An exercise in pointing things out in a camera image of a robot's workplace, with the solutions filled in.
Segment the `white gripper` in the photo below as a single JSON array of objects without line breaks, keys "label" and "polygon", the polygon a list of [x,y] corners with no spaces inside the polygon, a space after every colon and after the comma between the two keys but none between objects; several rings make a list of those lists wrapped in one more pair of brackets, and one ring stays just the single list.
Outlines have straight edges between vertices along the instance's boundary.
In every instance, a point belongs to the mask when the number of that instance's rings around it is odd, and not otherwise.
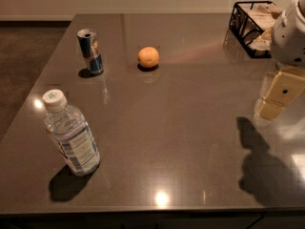
[{"label": "white gripper", "polygon": [[285,65],[265,76],[255,103],[254,114],[266,120],[280,116],[305,90],[305,0],[292,0],[276,19],[271,56]]}]

